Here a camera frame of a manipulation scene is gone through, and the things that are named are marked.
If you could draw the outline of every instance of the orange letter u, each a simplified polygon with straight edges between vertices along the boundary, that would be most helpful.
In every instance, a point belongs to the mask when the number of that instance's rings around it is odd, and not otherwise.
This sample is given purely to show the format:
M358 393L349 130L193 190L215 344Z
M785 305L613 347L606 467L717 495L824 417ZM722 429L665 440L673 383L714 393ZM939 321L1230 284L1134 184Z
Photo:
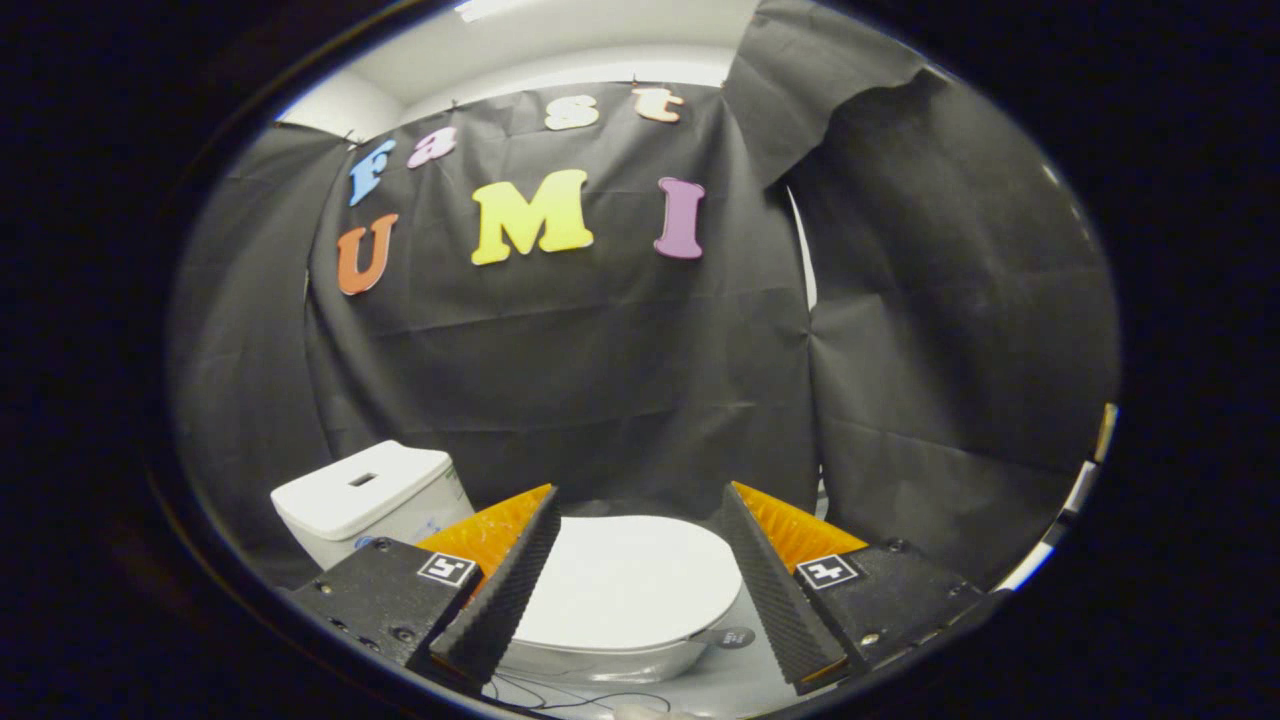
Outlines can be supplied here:
M383 272L387 270L387 247L392 241L392 225L397 219L399 215L392 213L370 223L369 227L374 229L374 256L365 272L356 268L365 228L356 228L338 238L338 288L343 293L358 295L381 279Z

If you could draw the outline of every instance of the ceiling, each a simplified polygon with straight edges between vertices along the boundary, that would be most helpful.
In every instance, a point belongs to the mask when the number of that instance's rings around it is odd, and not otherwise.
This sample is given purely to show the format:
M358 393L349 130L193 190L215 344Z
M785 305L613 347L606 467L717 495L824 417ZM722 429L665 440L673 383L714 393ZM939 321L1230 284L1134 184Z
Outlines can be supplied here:
M617 46L737 47L759 0L527 0L466 23L452 5L347 69L402 105L545 58Z

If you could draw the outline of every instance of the foam letter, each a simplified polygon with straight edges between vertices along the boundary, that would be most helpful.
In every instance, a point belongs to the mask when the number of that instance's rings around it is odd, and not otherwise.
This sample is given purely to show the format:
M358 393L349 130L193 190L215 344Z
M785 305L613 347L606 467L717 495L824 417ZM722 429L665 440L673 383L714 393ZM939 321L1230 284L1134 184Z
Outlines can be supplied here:
M599 119L595 97L572 95L547 104L547 127L552 129L580 128Z
M383 278L383 272L387 270L387 247L392 241L392 225L397 219L399 215L392 213L369 225L374 228L374 258L362 273L356 268L356 263L360 259L360 238L365 237L365 228L356 228L338 238L338 288L344 295L365 292Z
M410 169L425 165L428 160L435 160L436 158L443 158L448 155L451 150L458 143L458 128L447 127L440 128L431 135L417 141L413 146L413 154L408 156L408 163L406 165Z
M667 217L662 237L653 242L658 255L692 260L703 256L698 246L698 201L707 195L703 186L676 178L662 178L658 187L667 193Z
M685 99L676 97L669 90L664 87L646 87L643 90L632 90L631 94L639 95L639 97L636 97L636 113L640 113L641 117L649 118L650 120L658 120L660 123L673 123L680 119L680 115L667 109L667 102L684 105Z
M369 195L369 191L378 187L378 173L387 169L387 154L396 147L394 140L388 140L387 142L378 146L369 154L367 158L356 163L356 167L351 169L351 202L352 208L356 202L360 202Z
M471 254L476 265L502 263L511 249L502 242L502 232L521 255L534 249L538 231L547 225L538 246L547 252L573 250L591 245L591 231L582 223L582 183L585 170L557 170L538 187L531 202L525 202L509 182L486 184L471 193L480 204L480 243Z

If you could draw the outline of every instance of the white wall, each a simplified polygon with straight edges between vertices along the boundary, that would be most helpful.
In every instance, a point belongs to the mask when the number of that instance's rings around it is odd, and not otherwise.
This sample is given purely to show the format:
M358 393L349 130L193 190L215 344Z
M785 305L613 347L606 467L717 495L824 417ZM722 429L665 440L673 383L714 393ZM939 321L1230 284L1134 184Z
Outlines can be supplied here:
M554 55L468 79L413 102L399 122L447 110L453 100L472 102L495 95L576 82L677 82L718 86L728 76L735 47L709 45L632 45Z
M401 124L403 114L404 106L394 97L344 69L311 88L279 119L338 136L349 132L351 140L364 142Z

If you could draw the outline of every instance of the toilet tank lid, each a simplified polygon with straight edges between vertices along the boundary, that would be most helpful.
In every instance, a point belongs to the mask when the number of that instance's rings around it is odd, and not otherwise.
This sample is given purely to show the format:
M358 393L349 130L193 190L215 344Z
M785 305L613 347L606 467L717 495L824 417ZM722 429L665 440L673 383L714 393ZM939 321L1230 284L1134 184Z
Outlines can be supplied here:
M275 488L271 503L302 530L343 541L399 507L451 466L447 452L389 439Z
M512 639L600 652L667 646L719 620L741 585L728 543L692 523L564 518Z

